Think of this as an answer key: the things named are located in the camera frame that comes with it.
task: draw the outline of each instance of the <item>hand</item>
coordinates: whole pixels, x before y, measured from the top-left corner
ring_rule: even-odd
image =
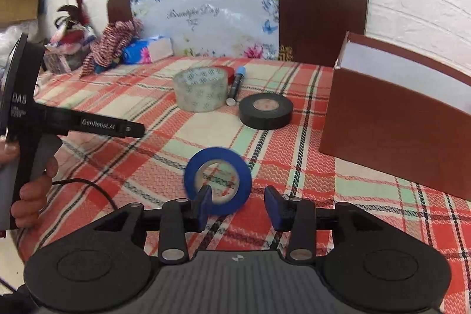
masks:
[[[14,142],[0,142],[0,164],[8,163],[18,157],[20,147]],[[27,182],[20,189],[21,200],[11,206],[11,215],[16,219],[16,226],[29,228],[39,219],[39,211],[47,202],[47,193],[52,186],[52,178],[57,174],[59,166],[52,157],[46,163],[46,173],[34,181]]]

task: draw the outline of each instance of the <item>black electrical tape roll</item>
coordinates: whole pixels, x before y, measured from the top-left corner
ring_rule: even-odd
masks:
[[[282,128],[291,122],[292,117],[293,103],[278,94],[254,94],[239,103],[239,118],[250,128]]]

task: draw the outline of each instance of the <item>blue marker cap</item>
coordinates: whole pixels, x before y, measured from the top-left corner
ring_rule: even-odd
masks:
[[[246,68],[245,67],[239,67],[235,74],[242,74],[243,77],[246,77]]]

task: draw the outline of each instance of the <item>cable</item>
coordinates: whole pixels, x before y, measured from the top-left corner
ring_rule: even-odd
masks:
[[[13,286],[11,286],[8,282],[6,282],[3,278],[0,278],[0,285],[5,286],[12,293],[16,291],[16,289]]]
[[[101,194],[103,194],[103,196],[108,200],[108,202],[112,206],[113,210],[118,210],[118,206],[115,204],[115,202],[113,201],[111,196],[108,194],[108,192],[105,191],[101,186],[96,185],[93,181],[86,180],[84,178],[68,178],[66,180],[53,181],[52,184],[53,185],[65,185],[65,184],[71,184],[73,182],[83,182],[84,184],[92,186]]]

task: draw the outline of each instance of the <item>table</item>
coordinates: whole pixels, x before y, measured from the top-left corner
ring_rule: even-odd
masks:
[[[246,66],[240,98],[258,92],[287,96],[294,104],[291,124],[257,131],[240,122],[237,107],[207,113],[180,110],[172,77],[183,69],[210,64]],[[332,75],[332,68],[293,62],[168,58],[123,65],[83,79],[78,73],[56,76],[41,89],[39,101],[146,126],[139,140],[71,132],[57,153],[57,179],[92,180],[118,206],[139,201],[149,209],[184,197],[185,165],[202,148],[223,146],[242,156],[253,177],[248,201],[234,215],[211,217],[203,233],[188,233],[190,254],[203,249],[284,251],[289,234],[280,235],[270,225],[263,203],[266,185],[288,196],[311,199],[318,207],[349,201],[441,251],[453,273],[443,309],[465,313],[471,301],[470,202],[319,153]],[[84,185],[54,187],[39,225],[16,234],[21,257],[27,259],[37,248],[111,210],[101,194]],[[329,232],[319,232],[317,241],[318,254],[333,246]],[[158,233],[150,232],[145,251],[156,254],[157,242]]]

